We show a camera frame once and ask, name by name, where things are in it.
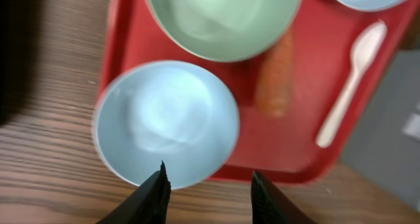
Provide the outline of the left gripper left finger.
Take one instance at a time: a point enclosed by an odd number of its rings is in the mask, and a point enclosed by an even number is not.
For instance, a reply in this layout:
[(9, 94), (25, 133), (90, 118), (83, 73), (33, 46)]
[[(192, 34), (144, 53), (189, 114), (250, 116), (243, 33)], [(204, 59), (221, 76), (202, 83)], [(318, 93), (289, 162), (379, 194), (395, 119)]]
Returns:
[(97, 224), (165, 224), (171, 195), (165, 164)]

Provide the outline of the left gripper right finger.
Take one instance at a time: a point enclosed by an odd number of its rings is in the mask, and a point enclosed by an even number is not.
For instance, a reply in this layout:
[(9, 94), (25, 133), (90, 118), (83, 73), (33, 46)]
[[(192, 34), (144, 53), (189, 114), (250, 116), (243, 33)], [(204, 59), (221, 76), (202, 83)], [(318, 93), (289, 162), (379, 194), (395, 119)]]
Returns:
[(261, 172), (251, 181), (253, 224), (316, 224)]

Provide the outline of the light blue bowl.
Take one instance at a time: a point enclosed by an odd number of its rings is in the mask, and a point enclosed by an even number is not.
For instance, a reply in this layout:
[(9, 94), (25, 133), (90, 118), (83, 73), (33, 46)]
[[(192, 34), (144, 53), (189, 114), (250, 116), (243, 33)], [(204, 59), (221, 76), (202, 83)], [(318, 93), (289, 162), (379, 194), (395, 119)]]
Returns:
[(227, 162), (239, 134), (229, 88), (210, 71), (176, 60), (148, 62), (116, 77), (92, 122), (104, 165), (136, 186), (161, 166), (173, 189), (202, 182)]

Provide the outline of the orange carrot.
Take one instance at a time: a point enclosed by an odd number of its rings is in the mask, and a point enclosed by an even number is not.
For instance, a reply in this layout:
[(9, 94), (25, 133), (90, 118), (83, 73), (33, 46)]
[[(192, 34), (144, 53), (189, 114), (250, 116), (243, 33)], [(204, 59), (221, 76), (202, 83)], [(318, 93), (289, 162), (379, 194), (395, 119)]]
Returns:
[(289, 106), (293, 77), (294, 42), (290, 27), (269, 50), (261, 64), (254, 96), (256, 109), (272, 118)]

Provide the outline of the green bowl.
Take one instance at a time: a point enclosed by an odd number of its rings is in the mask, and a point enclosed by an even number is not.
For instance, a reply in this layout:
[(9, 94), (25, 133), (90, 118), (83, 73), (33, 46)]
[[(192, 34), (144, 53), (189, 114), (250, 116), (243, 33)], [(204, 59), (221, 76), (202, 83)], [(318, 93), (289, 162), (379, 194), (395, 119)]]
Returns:
[(302, 0), (146, 0), (159, 28), (206, 60), (238, 62), (269, 49), (293, 22)]

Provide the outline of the white plastic spoon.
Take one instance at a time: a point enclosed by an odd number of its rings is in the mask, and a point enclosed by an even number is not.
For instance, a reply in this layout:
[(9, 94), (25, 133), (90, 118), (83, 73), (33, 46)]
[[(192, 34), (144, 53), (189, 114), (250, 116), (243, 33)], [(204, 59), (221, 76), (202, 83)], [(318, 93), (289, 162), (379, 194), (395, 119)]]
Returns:
[(378, 20), (365, 28), (355, 39), (350, 51), (350, 73), (337, 100), (322, 124), (316, 144), (329, 147), (343, 121), (360, 80), (373, 63), (387, 34), (387, 25)]

